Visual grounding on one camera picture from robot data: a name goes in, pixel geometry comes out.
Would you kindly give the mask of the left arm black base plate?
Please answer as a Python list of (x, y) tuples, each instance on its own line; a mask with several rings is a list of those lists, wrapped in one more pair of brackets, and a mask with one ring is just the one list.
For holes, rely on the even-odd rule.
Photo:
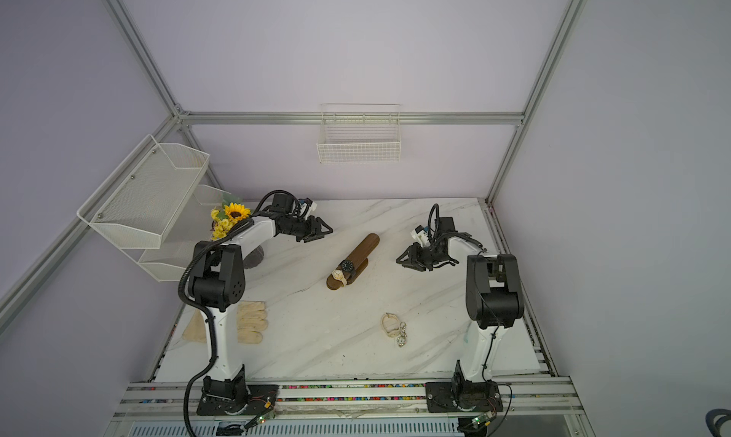
[(277, 385), (224, 386), (214, 382), (204, 386), (196, 414), (198, 416), (255, 416), (272, 410), (280, 387)]

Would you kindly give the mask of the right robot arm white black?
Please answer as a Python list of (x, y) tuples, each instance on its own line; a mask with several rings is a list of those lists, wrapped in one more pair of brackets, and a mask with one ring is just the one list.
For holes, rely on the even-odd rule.
[(492, 386), (502, 338), (525, 314), (517, 258), (491, 254), (472, 234), (457, 231), (451, 217), (419, 225), (411, 236), (413, 243), (397, 257), (398, 265), (420, 273), (445, 266), (464, 270), (464, 304), (472, 334), (455, 372), (465, 382)]

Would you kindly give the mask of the wooden watch stand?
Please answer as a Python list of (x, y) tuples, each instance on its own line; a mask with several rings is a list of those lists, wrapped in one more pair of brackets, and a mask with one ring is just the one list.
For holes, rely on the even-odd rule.
[[(380, 237), (376, 233), (369, 233), (361, 243), (345, 258), (352, 261), (356, 271), (348, 277), (348, 286), (352, 285), (369, 265), (369, 256), (378, 247)], [(327, 277), (326, 286), (329, 290), (340, 290), (344, 288), (341, 282), (335, 280), (331, 274)]]

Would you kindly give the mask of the beige band watch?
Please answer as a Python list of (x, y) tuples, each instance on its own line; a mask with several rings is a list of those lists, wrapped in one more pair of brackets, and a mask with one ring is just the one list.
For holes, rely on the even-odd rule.
[(348, 277), (346, 277), (346, 273), (342, 271), (341, 269), (336, 269), (331, 273), (331, 276), (341, 282), (344, 286), (348, 286)]

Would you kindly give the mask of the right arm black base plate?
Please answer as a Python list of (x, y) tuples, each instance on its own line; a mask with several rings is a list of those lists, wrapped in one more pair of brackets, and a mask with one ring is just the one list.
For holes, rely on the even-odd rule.
[(504, 402), (498, 385), (487, 382), (466, 381), (460, 386), (451, 382), (428, 382), (426, 406), (436, 412), (502, 412)]

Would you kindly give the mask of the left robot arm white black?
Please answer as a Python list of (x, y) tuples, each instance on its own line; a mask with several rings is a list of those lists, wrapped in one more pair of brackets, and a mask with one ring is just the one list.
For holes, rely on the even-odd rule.
[(273, 190), (253, 210), (239, 203), (233, 209), (224, 207), (213, 217), (214, 238), (195, 245), (177, 293), (183, 304), (197, 309), (203, 317), (209, 361), (186, 384), (183, 420), (188, 435), (196, 435), (190, 397), (198, 381), (202, 383), (201, 402), (222, 414), (238, 414), (249, 405), (246, 367), (231, 351), (238, 343), (238, 303), (246, 289), (245, 258), (280, 234), (308, 243), (333, 233), (315, 211), (311, 199)]

